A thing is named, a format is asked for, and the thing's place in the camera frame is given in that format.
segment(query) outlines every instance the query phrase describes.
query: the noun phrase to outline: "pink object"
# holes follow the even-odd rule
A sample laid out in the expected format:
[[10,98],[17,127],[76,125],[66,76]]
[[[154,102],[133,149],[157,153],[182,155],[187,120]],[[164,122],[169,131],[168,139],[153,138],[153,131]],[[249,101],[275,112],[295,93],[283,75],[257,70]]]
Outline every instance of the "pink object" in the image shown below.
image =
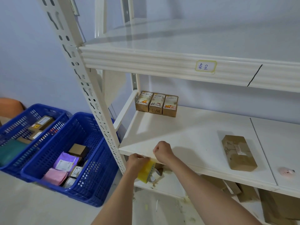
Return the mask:
[[42,179],[53,185],[60,185],[67,177],[67,174],[68,172],[66,171],[50,168]]
[[286,168],[286,167],[280,167],[278,169],[278,171],[282,176],[286,176],[286,177],[291,177],[295,174],[294,170]]

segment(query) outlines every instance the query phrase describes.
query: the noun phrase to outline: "floor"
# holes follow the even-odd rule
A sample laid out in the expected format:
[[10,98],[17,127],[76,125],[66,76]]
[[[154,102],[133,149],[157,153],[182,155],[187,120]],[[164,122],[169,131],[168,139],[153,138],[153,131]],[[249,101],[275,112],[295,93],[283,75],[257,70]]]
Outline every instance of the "floor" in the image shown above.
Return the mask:
[[[109,195],[120,178],[121,173],[118,173]],[[90,225],[100,211],[100,208],[26,183],[3,172],[0,172],[0,180],[0,224],[3,225]],[[135,191],[133,225],[203,225],[190,202],[138,188]]]

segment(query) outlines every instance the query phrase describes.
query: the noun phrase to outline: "shelf upright post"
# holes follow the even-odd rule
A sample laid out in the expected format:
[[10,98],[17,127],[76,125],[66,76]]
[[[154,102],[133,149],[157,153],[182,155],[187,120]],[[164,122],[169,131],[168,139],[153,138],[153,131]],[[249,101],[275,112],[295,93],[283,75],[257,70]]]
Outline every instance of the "shelf upright post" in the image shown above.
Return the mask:
[[85,67],[78,49],[83,44],[83,40],[74,18],[70,0],[38,0],[38,2],[57,35],[62,52],[73,69],[74,77],[79,83],[121,172],[124,173],[126,160],[124,155],[118,152],[120,142],[97,81],[97,72],[95,69]]

